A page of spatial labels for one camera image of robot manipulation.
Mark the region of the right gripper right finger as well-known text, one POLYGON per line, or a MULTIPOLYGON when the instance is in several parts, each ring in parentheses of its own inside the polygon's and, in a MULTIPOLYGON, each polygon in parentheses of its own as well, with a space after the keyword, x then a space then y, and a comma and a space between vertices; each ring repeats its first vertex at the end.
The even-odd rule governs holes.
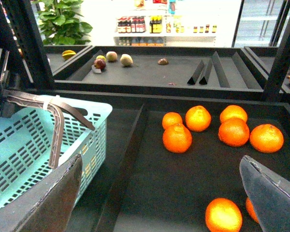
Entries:
POLYGON ((290 181, 250 156, 243 156, 239 171, 262 231, 290 232, 290 181))

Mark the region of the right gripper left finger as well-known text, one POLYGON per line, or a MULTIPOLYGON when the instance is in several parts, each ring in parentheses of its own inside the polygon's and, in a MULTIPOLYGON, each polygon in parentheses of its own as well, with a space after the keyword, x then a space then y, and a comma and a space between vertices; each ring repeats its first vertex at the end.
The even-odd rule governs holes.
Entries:
POLYGON ((81 184, 75 155, 12 203, 0 209, 0 232, 66 231, 81 184))

